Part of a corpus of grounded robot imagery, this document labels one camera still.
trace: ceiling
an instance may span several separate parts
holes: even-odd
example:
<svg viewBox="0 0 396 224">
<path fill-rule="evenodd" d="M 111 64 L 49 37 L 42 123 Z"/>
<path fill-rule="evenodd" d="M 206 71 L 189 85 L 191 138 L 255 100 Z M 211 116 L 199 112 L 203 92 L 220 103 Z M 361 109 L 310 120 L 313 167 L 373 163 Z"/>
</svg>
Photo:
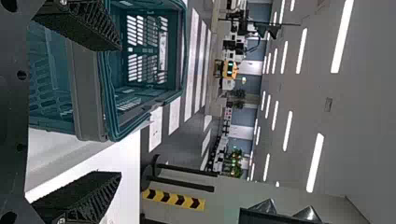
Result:
<svg viewBox="0 0 396 224">
<path fill-rule="evenodd" d="M 282 0 L 275 0 L 279 17 Z M 255 146 L 254 180 L 262 181 L 265 158 L 271 154 L 268 183 L 305 189 L 318 133 L 325 137 L 315 193 L 346 195 L 372 223 L 393 222 L 396 201 L 396 2 L 355 0 L 338 74 L 332 57 L 345 0 L 286 0 L 285 27 L 271 41 L 267 55 L 278 48 L 276 73 L 264 75 L 262 90 L 272 95 L 269 118 L 259 107 L 261 137 Z M 307 28 L 301 74 L 296 74 L 302 31 Z M 280 65 L 289 41 L 285 74 Z M 325 111 L 332 98 L 331 112 Z M 276 129 L 271 126 L 279 101 Z M 282 150 L 287 117 L 293 111 L 288 151 Z"/>
</svg>

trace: screw hole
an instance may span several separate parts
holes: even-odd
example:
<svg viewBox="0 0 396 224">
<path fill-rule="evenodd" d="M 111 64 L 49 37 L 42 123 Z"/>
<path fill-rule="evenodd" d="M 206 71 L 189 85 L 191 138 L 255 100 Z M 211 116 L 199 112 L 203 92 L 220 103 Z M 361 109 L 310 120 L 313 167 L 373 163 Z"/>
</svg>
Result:
<svg viewBox="0 0 396 224">
<path fill-rule="evenodd" d="M 19 72 L 17 73 L 17 77 L 18 77 L 19 80 L 24 81 L 24 80 L 27 78 L 27 75 L 26 75 L 25 72 L 19 71 Z"/>
<path fill-rule="evenodd" d="M 7 11 L 12 13 L 17 12 L 18 10 L 17 0 L 1 0 L 1 5 L 3 5 Z"/>
<path fill-rule="evenodd" d="M 17 214 L 7 212 L 0 218 L 0 224 L 14 224 L 17 220 Z"/>
<path fill-rule="evenodd" d="M 24 144 L 17 144 L 17 151 L 22 152 L 27 149 L 27 146 Z"/>
</svg>

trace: metal part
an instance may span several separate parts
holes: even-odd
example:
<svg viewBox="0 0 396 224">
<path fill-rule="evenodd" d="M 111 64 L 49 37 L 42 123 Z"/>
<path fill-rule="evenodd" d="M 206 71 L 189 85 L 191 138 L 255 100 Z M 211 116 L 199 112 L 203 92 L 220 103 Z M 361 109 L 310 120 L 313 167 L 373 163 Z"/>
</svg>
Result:
<svg viewBox="0 0 396 224">
<path fill-rule="evenodd" d="M 59 2 L 61 3 L 62 6 L 66 6 L 67 5 L 67 0 L 60 0 Z"/>
</svg>

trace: metal frame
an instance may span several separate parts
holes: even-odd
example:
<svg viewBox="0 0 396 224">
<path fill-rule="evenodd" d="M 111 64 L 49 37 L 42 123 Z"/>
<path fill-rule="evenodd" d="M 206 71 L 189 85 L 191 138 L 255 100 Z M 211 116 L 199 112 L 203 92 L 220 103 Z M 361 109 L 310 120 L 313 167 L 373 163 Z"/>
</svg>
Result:
<svg viewBox="0 0 396 224">
<path fill-rule="evenodd" d="M 4 214 L 13 213 L 13 223 L 44 223 L 24 197 L 29 121 L 26 28 L 44 2 L 0 1 L 0 222 L 7 218 Z"/>
</svg>

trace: bolt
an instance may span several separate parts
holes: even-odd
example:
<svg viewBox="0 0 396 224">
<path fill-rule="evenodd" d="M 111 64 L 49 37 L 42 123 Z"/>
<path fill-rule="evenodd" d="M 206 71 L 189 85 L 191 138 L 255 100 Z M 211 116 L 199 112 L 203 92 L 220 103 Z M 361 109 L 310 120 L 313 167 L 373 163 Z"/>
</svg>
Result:
<svg viewBox="0 0 396 224">
<path fill-rule="evenodd" d="M 57 224 L 66 224 L 66 219 L 64 217 L 59 218 Z"/>
</svg>

